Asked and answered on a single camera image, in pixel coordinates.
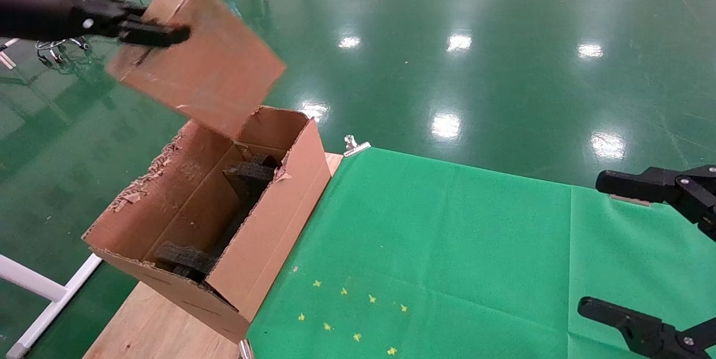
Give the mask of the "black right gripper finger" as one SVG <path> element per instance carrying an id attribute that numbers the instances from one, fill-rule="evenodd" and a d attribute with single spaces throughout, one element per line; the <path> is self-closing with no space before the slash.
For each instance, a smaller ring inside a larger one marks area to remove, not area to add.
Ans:
<path id="1" fill-rule="evenodd" d="M 715 318 L 678 330 L 660 318 L 594 297 L 581 298 L 578 313 L 617 329 L 631 352 L 647 358 L 711 358 L 708 349 L 715 345 Z"/>
<path id="2" fill-rule="evenodd" d="M 687 171 L 649 167 L 640 174 L 602 171 L 596 190 L 632 200 L 664 203 L 715 240 L 715 167 Z"/>

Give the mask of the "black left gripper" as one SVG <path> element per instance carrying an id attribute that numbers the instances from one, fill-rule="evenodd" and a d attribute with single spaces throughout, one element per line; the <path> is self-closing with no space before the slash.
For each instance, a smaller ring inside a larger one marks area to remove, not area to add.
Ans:
<path id="1" fill-rule="evenodd" d="M 104 20 L 83 26 L 85 0 L 1 0 L 1 35 L 21 40 L 55 41 L 87 34 L 116 38 L 129 45 L 168 48 L 187 41 L 187 25 L 143 22 L 145 5 L 124 0 L 98 0 L 97 12 Z"/>

